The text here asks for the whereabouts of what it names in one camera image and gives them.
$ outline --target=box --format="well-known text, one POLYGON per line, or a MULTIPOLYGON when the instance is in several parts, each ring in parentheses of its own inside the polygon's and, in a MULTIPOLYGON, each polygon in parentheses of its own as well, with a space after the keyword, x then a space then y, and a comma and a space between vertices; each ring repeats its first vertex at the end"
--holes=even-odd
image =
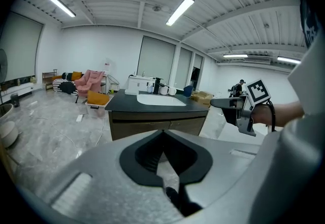
POLYGON ((210 93, 207 93, 205 91, 200 91, 199 93, 194 93, 191 95, 190 99, 194 100, 195 102, 209 108, 210 101, 213 98, 213 95, 210 93))
POLYGON ((108 102, 105 105, 94 105, 94 104, 88 104, 86 102, 86 107, 89 116, 91 117, 97 117, 97 118, 105 118, 105 107, 107 106, 108 102))

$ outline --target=cushion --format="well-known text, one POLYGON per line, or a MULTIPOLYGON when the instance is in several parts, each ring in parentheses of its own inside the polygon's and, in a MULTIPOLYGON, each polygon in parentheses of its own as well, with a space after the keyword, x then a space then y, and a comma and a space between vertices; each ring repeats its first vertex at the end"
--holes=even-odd
POLYGON ((106 105, 110 100, 110 97, 105 94, 96 93, 94 91, 88 91, 88 104, 94 105, 106 105))
POLYGON ((79 80, 81 78, 82 72, 73 72, 71 76, 71 81, 79 80))

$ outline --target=cardboard box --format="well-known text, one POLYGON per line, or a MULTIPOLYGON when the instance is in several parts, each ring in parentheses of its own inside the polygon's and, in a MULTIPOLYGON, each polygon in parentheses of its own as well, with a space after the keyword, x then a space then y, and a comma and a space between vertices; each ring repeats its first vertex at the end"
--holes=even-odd
POLYGON ((213 98, 213 95, 210 93, 207 93, 205 91, 200 91, 199 93, 192 94, 190 99, 194 100, 195 102, 209 108, 210 101, 213 98))

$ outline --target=white stool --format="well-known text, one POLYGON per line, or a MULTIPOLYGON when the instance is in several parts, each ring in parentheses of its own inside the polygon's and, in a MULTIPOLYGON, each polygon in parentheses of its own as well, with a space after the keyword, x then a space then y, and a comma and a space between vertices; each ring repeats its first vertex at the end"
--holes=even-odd
POLYGON ((18 129, 15 122, 8 121, 0 126, 0 136, 5 148, 11 146, 18 137, 18 129))

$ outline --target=floor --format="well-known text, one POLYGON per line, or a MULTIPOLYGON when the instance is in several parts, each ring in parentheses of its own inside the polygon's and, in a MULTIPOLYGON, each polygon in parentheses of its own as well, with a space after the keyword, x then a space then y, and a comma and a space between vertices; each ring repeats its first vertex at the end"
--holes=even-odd
MULTIPOLYGON (((75 100, 76 96, 62 92, 34 91, 22 98, 20 107, 5 119, 14 121, 20 132, 8 149, 20 164, 15 169, 17 183, 36 192, 46 179, 81 153, 96 147, 97 142, 98 146, 112 142, 108 115, 104 120, 90 117, 85 99, 79 98, 77 104, 75 100), (81 123, 76 122, 79 114, 84 114, 81 123)), ((221 109, 211 107, 200 136, 218 139, 225 124, 221 109)), ((178 189, 178 176, 168 162, 159 164, 157 174, 164 179, 165 186, 178 189)))

